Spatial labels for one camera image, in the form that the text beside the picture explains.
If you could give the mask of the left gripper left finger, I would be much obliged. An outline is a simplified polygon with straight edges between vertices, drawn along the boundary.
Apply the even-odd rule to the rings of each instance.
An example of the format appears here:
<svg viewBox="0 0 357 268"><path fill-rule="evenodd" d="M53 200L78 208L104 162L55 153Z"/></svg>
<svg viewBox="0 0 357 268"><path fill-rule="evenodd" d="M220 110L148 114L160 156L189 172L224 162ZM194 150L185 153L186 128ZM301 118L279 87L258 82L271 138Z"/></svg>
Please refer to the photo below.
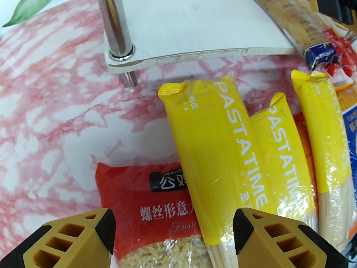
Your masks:
<svg viewBox="0 0 357 268"><path fill-rule="evenodd" d="M97 209L43 224L22 255L30 268L109 268L116 221L111 209Z"/></svg>

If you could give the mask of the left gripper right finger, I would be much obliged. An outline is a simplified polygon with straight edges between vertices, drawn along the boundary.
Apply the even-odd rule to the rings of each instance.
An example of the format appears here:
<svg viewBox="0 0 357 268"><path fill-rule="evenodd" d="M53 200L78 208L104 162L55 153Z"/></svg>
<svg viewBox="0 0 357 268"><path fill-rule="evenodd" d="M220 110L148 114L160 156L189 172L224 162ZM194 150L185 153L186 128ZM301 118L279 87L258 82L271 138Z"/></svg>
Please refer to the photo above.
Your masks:
<svg viewBox="0 0 357 268"><path fill-rule="evenodd" d="M233 218L239 268L347 268L348 260L304 222L252 208Z"/></svg>

